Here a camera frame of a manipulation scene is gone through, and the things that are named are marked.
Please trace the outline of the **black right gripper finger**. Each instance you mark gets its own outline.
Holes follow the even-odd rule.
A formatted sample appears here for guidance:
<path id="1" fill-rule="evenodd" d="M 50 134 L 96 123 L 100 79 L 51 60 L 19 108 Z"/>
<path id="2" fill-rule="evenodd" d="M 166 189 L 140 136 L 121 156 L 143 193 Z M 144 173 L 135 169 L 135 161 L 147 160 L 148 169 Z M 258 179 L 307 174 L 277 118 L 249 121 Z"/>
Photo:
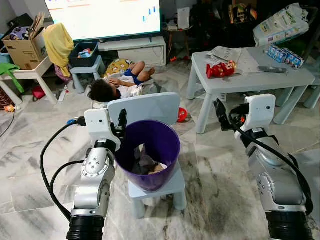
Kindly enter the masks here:
<path id="1" fill-rule="evenodd" d="M 221 130 L 222 131 L 233 130 L 233 126 L 228 119 L 226 105 L 224 105 L 224 103 L 220 99 L 215 99 L 214 107 L 215 107 L 215 116 L 218 119 Z"/>

